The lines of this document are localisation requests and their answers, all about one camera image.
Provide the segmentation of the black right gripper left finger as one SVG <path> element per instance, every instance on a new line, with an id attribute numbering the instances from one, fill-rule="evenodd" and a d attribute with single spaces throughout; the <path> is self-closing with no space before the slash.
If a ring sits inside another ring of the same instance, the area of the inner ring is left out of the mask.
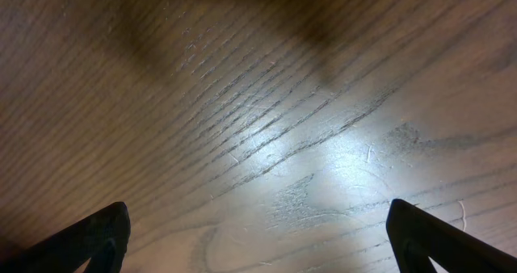
<path id="1" fill-rule="evenodd" d="M 131 233 L 125 203 L 115 202 L 1 262 L 2 272 L 119 273 Z"/>

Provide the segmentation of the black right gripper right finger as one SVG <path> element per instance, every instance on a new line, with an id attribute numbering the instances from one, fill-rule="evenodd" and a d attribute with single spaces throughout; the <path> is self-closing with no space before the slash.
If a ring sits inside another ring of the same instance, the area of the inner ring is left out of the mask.
<path id="1" fill-rule="evenodd" d="M 386 230 L 401 272 L 515 272 L 516 258 L 403 199 L 389 207 Z"/>

